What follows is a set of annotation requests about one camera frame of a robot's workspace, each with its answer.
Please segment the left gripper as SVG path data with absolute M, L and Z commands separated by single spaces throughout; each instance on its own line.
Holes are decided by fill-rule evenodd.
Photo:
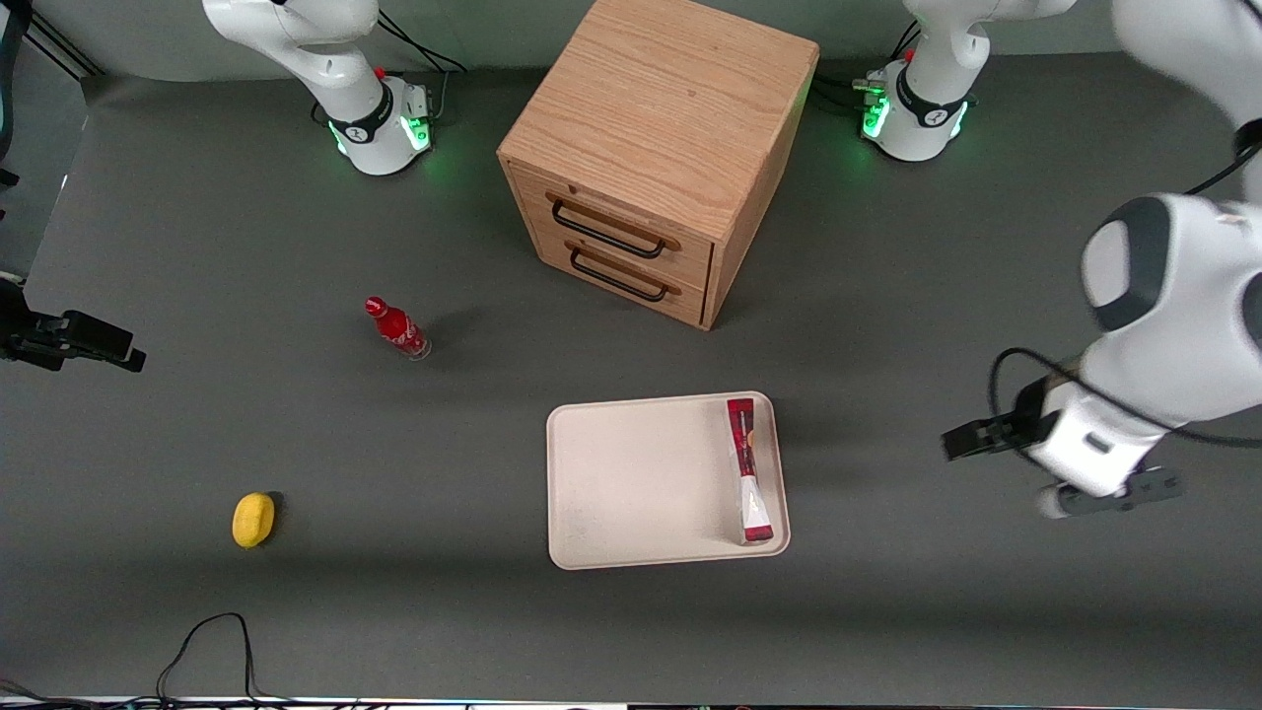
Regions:
M 1082 383 L 1042 378 L 1016 395 L 1016 410 L 941 433 L 946 462 L 1022 450 L 1058 480 L 1092 498 L 1121 498 L 1145 455 L 1166 436 Z

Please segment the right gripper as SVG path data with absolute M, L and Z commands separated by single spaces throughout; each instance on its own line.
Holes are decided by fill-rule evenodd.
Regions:
M 58 354 L 61 340 L 77 358 L 103 361 L 131 373 L 140 373 L 145 364 L 146 354 L 133 347 L 130 330 L 86 311 L 63 311 L 62 318 L 32 311 L 23 288 L 1 280 L 1 359 L 59 372 L 66 359 Z

